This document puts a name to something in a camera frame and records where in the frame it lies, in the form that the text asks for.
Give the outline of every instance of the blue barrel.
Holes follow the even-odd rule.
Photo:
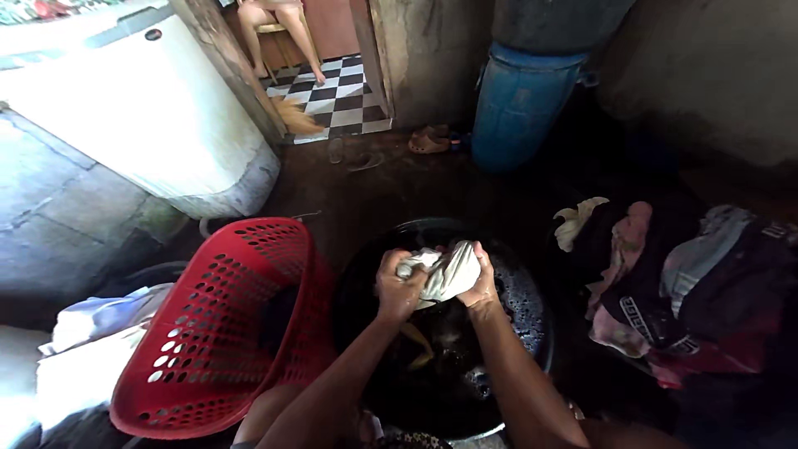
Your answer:
[[[476,107],[474,162],[486,172],[507,172],[534,156],[586,58],[534,56],[494,42]]]

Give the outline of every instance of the laundry basket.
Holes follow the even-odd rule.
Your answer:
[[[294,311],[272,359],[258,343],[263,304],[295,285]],[[194,255],[122,372],[114,425],[147,438],[195,438],[241,420],[268,388],[309,384],[335,358],[333,287],[301,222],[254,218],[220,229]]]

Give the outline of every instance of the white towel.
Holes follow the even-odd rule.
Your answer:
[[[474,254],[474,244],[462,240],[450,254],[441,254],[430,248],[414,251],[413,255],[403,259],[397,265],[397,276],[408,279],[413,274],[413,268],[423,265],[429,273],[429,278],[421,290],[421,301],[416,310],[431,307],[442,301],[466,292],[480,277],[480,261]]]

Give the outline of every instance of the person's leg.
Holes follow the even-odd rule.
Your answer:
[[[310,44],[310,36],[305,26],[302,24],[302,20],[299,18],[299,8],[276,10],[275,16],[277,16],[277,22],[280,22],[280,25],[286,27],[286,30],[291,34],[291,37],[302,51],[302,54],[304,54],[305,58],[310,62],[310,68],[313,70],[313,74],[316,75],[316,81],[320,84],[324,84],[324,74],[322,73],[322,68],[318,65],[318,59],[316,53],[313,51],[313,46]]]
[[[259,78],[268,77],[266,67],[263,65],[263,56],[260,53],[260,40],[255,27],[268,25],[277,22],[269,11],[258,8],[253,2],[244,2],[239,5],[239,20],[241,21],[241,32],[244,40],[247,41],[252,62],[254,63],[255,76]]]
[[[280,413],[299,396],[303,389],[302,385],[280,385],[258,396],[241,422],[239,431],[235,433],[233,444],[252,443],[252,447],[255,447]]]

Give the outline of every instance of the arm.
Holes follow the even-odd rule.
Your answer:
[[[409,279],[396,276],[406,251],[390,251],[377,272],[380,309],[377,318],[286,410],[280,414],[257,449],[332,447],[351,422],[363,388],[382,353],[410,317],[427,274]]]
[[[468,307],[513,443],[519,449],[589,447],[573,412],[513,331],[496,294],[493,266],[479,242],[474,252],[482,273],[458,299]]]

